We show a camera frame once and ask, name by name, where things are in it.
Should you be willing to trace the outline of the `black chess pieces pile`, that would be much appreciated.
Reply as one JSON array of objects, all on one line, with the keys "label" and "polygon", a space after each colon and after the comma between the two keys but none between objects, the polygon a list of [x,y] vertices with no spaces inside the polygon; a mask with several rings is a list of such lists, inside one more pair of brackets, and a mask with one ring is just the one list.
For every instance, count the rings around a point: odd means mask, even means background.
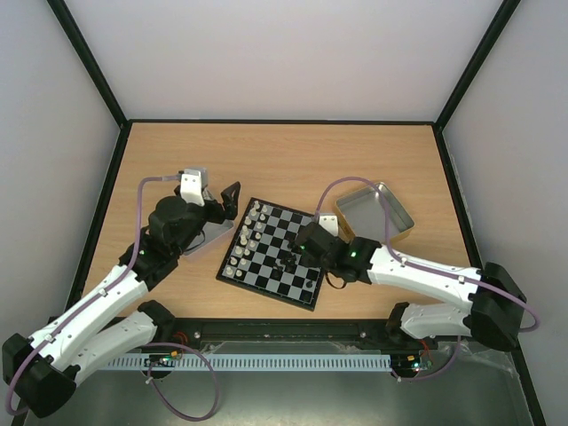
[{"label": "black chess pieces pile", "polygon": [[272,265],[271,277],[275,280],[280,280],[285,273],[294,275],[299,265],[301,254],[301,249],[293,240],[286,240]]}]

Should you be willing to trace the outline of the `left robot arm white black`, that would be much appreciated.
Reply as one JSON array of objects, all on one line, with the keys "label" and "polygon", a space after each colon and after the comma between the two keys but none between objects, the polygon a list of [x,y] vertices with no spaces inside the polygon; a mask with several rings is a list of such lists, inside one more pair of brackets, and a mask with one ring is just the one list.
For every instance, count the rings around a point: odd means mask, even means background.
[{"label": "left robot arm white black", "polygon": [[135,223],[133,244],[90,293],[32,335],[15,333],[3,343],[7,413],[49,416],[108,361],[168,333],[174,317],[155,301],[142,304],[119,324],[110,322],[178,267],[205,224],[236,218],[241,191],[235,182],[217,201],[197,178],[183,175],[178,180],[174,194],[156,203],[147,224]]}]

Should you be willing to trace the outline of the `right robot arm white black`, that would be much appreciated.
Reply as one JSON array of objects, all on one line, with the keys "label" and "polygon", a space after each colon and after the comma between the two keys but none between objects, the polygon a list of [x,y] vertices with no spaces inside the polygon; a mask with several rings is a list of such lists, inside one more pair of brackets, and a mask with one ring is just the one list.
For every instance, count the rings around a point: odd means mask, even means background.
[{"label": "right robot arm white black", "polygon": [[471,337],[497,351],[518,345],[526,298],[499,264],[488,262],[481,269],[439,264],[363,237],[344,241],[316,222],[303,227],[290,246],[302,265],[345,283],[388,285],[436,299],[429,305],[395,305],[387,336],[399,348],[439,335]]}]

